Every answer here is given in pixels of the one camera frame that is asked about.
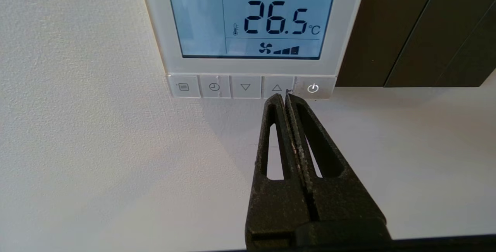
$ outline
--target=power button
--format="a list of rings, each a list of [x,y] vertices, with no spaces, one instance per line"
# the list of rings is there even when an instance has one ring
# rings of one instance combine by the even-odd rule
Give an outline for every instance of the power button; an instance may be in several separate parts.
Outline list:
[[[336,77],[296,77],[293,94],[309,100],[329,99]]]
[[[314,83],[314,84],[308,86],[307,90],[310,93],[315,93],[315,92],[319,91],[319,86]]]

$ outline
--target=textured wall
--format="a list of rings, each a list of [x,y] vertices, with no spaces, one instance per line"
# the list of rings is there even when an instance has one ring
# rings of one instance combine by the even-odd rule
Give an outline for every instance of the textured wall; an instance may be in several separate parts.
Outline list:
[[[0,251],[243,247],[262,100],[170,98],[143,0],[0,11]],[[312,106],[395,238],[496,232],[494,75]]]

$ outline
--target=thermostat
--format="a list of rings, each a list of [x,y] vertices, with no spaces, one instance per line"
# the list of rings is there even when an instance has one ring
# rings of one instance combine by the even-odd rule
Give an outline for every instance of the thermostat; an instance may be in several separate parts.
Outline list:
[[[170,91],[329,98],[361,0],[146,0]]]

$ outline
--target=blue backlit screen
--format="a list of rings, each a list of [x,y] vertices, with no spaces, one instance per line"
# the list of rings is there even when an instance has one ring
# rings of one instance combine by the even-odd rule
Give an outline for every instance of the blue backlit screen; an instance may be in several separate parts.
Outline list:
[[[171,0],[184,58],[319,59],[332,0]]]

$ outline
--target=dark wooden panel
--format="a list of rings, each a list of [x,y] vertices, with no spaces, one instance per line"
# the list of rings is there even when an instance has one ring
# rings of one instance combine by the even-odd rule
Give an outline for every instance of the dark wooden panel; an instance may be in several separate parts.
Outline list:
[[[429,0],[386,86],[434,86],[494,0]]]
[[[337,86],[383,86],[427,0],[362,0]]]
[[[436,86],[480,86],[496,68],[496,1],[467,38]]]

